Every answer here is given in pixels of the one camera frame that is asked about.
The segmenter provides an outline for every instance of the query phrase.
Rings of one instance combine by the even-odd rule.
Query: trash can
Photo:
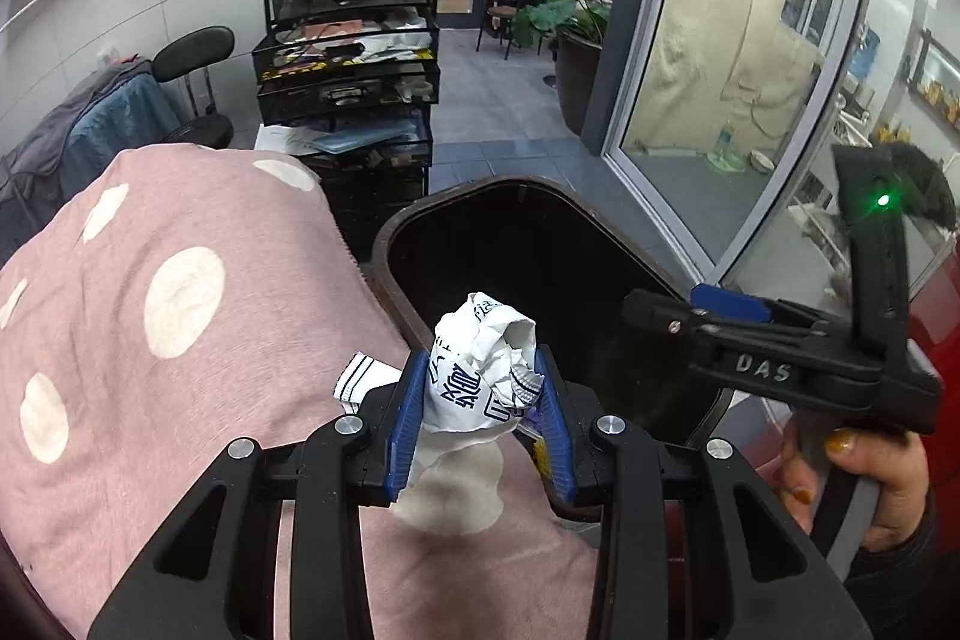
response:
[[[470,292],[509,304],[536,320],[563,379],[665,442],[701,445],[730,405],[728,389],[688,378],[669,336],[623,322],[637,287],[683,298],[669,277],[549,180],[493,177],[397,213],[373,245],[371,285],[407,342],[426,350]]]

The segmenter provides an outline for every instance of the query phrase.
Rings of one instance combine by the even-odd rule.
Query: human hand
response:
[[[874,523],[867,530],[862,546],[870,552],[887,551],[907,540],[923,518],[926,492],[930,484],[926,452],[920,436],[908,432],[893,437],[856,429],[837,429],[824,444],[827,457],[853,475],[868,475],[880,482],[880,502]],[[784,430],[781,446],[781,501],[810,534],[813,528],[811,504],[821,487],[819,477],[800,456],[797,419]]]

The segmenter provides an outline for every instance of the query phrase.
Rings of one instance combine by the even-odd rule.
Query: white polka dot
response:
[[[503,513],[496,492],[502,474],[503,453],[496,442],[444,453],[400,492],[392,512],[420,531],[477,534]]]
[[[64,453],[70,427],[64,400],[46,375],[37,372],[23,392],[20,427],[37,461],[52,464]]]
[[[286,161],[275,161],[271,158],[262,161],[254,161],[253,165],[268,175],[274,175],[278,180],[282,180],[287,185],[301,191],[313,191],[317,186],[317,180],[306,169],[288,164]]]
[[[157,359],[176,359],[200,338],[226,282],[224,263],[208,247],[181,250],[157,269],[143,309],[147,345]]]
[[[86,223],[83,225],[83,242],[90,242],[99,232],[107,228],[107,223],[113,220],[120,205],[130,192],[130,186],[118,185],[116,188],[109,188],[100,194],[100,201],[97,206],[90,210],[86,217]]]
[[[13,315],[13,308],[16,307],[16,303],[20,301],[20,297],[26,289],[27,281],[21,280],[16,284],[16,288],[13,289],[10,298],[7,299],[7,304],[0,307],[0,330],[7,328],[7,324],[10,323],[10,317]]]

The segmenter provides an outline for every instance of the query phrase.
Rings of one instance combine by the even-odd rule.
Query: pink polka dot cloth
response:
[[[357,351],[401,367],[408,348],[312,173],[194,145],[117,156],[0,271],[0,530],[66,629],[85,638],[227,442],[269,448],[340,414]],[[586,632],[594,551],[512,437],[443,456],[361,524],[378,640]]]

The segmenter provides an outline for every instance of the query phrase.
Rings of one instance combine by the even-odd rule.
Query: black sleeve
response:
[[[875,640],[939,640],[956,632],[960,557],[937,560],[932,496],[910,539],[879,554],[861,550],[851,565],[845,585]]]

